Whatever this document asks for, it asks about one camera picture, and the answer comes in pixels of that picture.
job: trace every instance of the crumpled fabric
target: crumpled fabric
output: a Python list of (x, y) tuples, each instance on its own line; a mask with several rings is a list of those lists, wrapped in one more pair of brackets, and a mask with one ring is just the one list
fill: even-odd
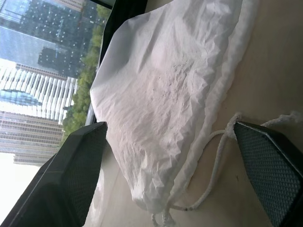
[(249, 39), (257, 1), (243, 2), (174, 0), (112, 38), (90, 96), (142, 209), (174, 203), (196, 168)]

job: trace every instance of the black mesh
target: black mesh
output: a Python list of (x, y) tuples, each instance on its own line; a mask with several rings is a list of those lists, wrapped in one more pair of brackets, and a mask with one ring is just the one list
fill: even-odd
[(63, 175), (62, 184), (68, 199), (72, 203), (81, 225), (84, 225), (89, 206), (94, 195), (100, 173), (100, 163), (96, 158), (102, 158), (102, 151), (106, 143), (102, 139), (106, 135), (104, 129), (99, 128), (85, 135), (73, 157), (71, 164)]
[(272, 140), (249, 127), (234, 127), (250, 182), (274, 227), (279, 227), (302, 187), (297, 172)]

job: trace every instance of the sky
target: sky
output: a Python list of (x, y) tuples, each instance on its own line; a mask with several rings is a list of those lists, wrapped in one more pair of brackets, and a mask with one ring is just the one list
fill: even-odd
[(0, 153), (0, 224), (39, 170), (37, 166), (14, 164), (13, 157)]

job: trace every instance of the glass window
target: glass window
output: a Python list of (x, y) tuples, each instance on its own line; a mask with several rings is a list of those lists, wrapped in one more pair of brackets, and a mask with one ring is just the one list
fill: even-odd
[(0, 224), (84, 126), (110, 12), (90, 0), (0, 0)]

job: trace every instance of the building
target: building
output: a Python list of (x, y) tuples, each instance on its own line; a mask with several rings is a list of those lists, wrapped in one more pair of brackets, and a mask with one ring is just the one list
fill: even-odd
[(43, 165), (59, 150), (62, 136), (57, 121), (0, 111), (0, 152), (15, 154), (16, 164)]
[(58, 4), (61, 4), (63, 6), (66, 6), (70, 9), (74, 9), (75, 11), (82, 11), (84, 3), (86, 0), (54, 0)]
[[(64, 6), (83, 2), (81, 12)], [(5, 0), (0, 8), (0, 58), (77, 78), (93, 29), (104, 28), (103, 21), (89, 0)]]
[(39, 70), (58, 73), (58, 70), (38, 63), (44, 48), (55, 50), (57, 54), (67, 52), (57, 44), (3, 26), (0, 26), (0, 36), (0, 58)]
[(41, 69), (37, 69), (37, 68), (34, 68), (34, 67), (29, 67), (27, 65), (18, 64), (18, 63), (16, 64), (16, 69), (18, 69), (18, 70), (26, 70), (28, 72), (39, 73), (39, 74), (43, 74), (43, 75), (46, 75), (46, 76), (49, 76), (49, 77), (54, 77), (54, 78), (57, 78), (57, 79), (64, 79), (64, 80), (66, 80), (66, 77), (62, 77), (61, 75), (59, 75), (56, 72), (50, 72), (50, 71), (47, 71), (47, 70), (41, 70)]
[(0, 108), (62, 124), (73, 105), (77, 79), (0, 66)]

